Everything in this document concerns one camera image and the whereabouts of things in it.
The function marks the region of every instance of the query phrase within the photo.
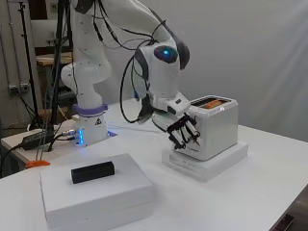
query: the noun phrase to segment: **black object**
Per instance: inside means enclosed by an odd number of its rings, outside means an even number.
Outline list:
[[[54,140],[53,131],[50,131],[48,129],[47,131],[39,132],[39,133],[36,133],[34,135],[24,137],[22,139],[21,147],[23,147],[23,149],[25,149],[27,151],[27,150],[31,150],[33,148],[40,146],[42,144],[42,143],[40,143],[40,141],[42,139],[44,139],[45,134],[46,134],[45,143],[49,143],[49,142]]]
[[[12,147],[10,150],[8,150],[3,156],[1,156],[1,162],[0,162],[0,178],[3,177],[2,171],[3,171],[3,165],[6,158],[10,155],[10,153],[13,150],[16,150],[17,148],[21,147],[21,143],[16,145],[15,147]]]
[[[74,184],[79,184],[111,175],[115,175],[115,166],[112,162],[75,168],[71,171],[71,179]]]
[[[54,92],[52,98],[52,111],[50,123],[52,125],[57,123],[57,113],[58,113],[58,103],[59,103],[59,79],[60,79],[60,63],[61,63],[61,50],[62,50],[62,33],[63,33],[63,18],[64,18],[64,9],[66,6],[66,0],[58,1],[58,22],[57,22],[57,33],[56,33],[56,44],[55,44],[55,60],[53,68],[53,82],[54,82]]]
[[[21,21],[22,21],[22,30],[23,30],[23,39],[25,42],[25,48],[26,48],[26,55],[27,55],[27,64],[28,64],[28,71],[29,71],[29,83],[31,85],[31,93],[32,93],[32,100],[33,100],[33,106],[35,108],[35,118],[34,121],[32,122],[32,127],[41,127],[41,120],[39,118],[39,110],[38,110],[38,102],[37,102],[37,97],[36,97],[36,89],[35,89],[35,82],[33,80],[33,73],[32,73],[32,68],[31,68],[31,59],[30,59],[30,51],[29,51],[29,43],[28,43],[28,37],[27,37],[27,29],[26,29],[26,22],[25,22],[25,5],[20,2],[20,9],[18,10],[21,15]]]
[[[293,224],[294,217],[286,214],[272,231],[287,231]]]
[[[75,10],[78,13],[85,14],[92,7],[93,3],[94,3],[94,0],[78,0]]]

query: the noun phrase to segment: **white platform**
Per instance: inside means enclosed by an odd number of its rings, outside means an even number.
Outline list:
[[[199,161],[178,152],[163,153],[163,163],[197,180],[209,181],[247,156],[248,144],[238,142],[208,161]]]
[[[134,100],[123,102],[130,118],[136,117],[139,105]],[[269,231],[307,186],[307,142],[239,125],[239,140],[249,143],[248,157],[203,183],[162,164],[162,153],[171,144],[151,121],[124,122],[118,104],[105,118],[117,137],[86,148],[55,142],[54,150],[43,156],[50,167],[30,168],[0,180],[0,203],[5,208],[0,210],[1,231],[48,231],[41,170],[127,152],[155,186],[155,210],[149,218],[113,231]],[[67,124],[62,128],[69,129]],[[4,138],[2,144],[11,148],[31,134]],[[36,153],[20,148],[13,156],[35,160]]]
[[[115,175],[74,185],[71,170],[112,161]],[[104,231],[150,216],[152,183],[128,154],[44,170],[41,190],[49,230]]]

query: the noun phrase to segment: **white table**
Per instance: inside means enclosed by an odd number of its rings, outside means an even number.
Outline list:
[[[129,116],[137,112],[128,101]],[[117,105],[106,118],[124,124]],[[115,129],[119,136],[77,148],[57,146],[54,167],[97,157],[130,153],[157,191],[154,215],[115,231],[263,231],[269,230],[292,205],[308,182],[308,143],[239,126],[239,138],[249,143],[249,157],[208,183],[200,183],[162,165],[170,151],[165,134],[150,122]],[[46,231],[39,188],[39,168],[0,181],[1,230]]]

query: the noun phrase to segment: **robotic arm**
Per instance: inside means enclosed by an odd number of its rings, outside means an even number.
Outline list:
[[[92,144],[107,138],[102,98],[93,84],[106,80],[111,68],[100,42],[102,38],[97,33],[97,28],[102,28],[104,23],[96,20],[95,29],[94,16],[108,19],[119,28],[152,35],[156,43],[138,48],[134,55],[134,64],[147,90],[138,121],[145,122],[152,117],[158,127],[169,133],[175,149],[185,148],[191,140],[196,141],[199,133],[194,128],[195,121],[187,114],[191,104],[177,88],[180,70],[190,59],[188,47],[158,15],[137,0],[72,0],[75,63],[64,68],[62,79],[77,94],[76,110],[81,116],[77,126],[86,133],[82,142]],[[106,26],[115,38],[112,29]]]

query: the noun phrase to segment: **metal pole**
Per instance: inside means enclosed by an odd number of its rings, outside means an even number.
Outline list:
[[[10,77],[9,77],[8,62],[7,62],[6,51],[5,51],[3,37],[2,37],[2,25],[0,25],[0,45],[1,45],[1,51],[2,51],[2,54],[3,54],[4,68],[5,68],[7,81],[8,81],[8,87],[9,87],[9,85],[11,84],[11,81],[10,81]]]
[[[20,10],[18,10],[18,11],[20,12],[20,15],[21,15],[22,29],[23,29],[23,35],[22,36],[23,36],[24,42],[25,42],[28,71],[29,71],[29,76],[30,76],[29,83],[30,83],[31,89],[32,89],[31,92],[32,92],[33,105],[34,105],[34,108],[35,108],[36,123],[37,123],[38,127],[40,127],[39,110],[38,110],[38,103],[37,103],[37,97],[36,97],[35,82],[33,80],[33,73],[32,73],[32,68],[31,68],[29,43],[28,43],[25,14],[24,14],[25,5],[22,2],[19,2],[19,4],[20,4]]]
[[[10,25],[10,28],[11,28],[11,35],[12,35],[12,39],[13,39],[13,53],[14,53],[14,56],[15,56],[15,60],[16,60],[16,66],[17,66],[17,74],[18,74],[18,80],[19,80],[19,83],[21,84],[21,75],[20,75],[20,65],[19,65],[19,59],[18,59],[18,56],[17,56],[17,53],[16,53],[16,41],[15,41],[15,37],[13,35],[13,23],[12,23],[12,18],[11,18],[11,12],[10,12],[10,7],[9,7],[9,3],[6,2],[7,4],[7,9],[8,9],[8,15],[9,15],[9,25]]]

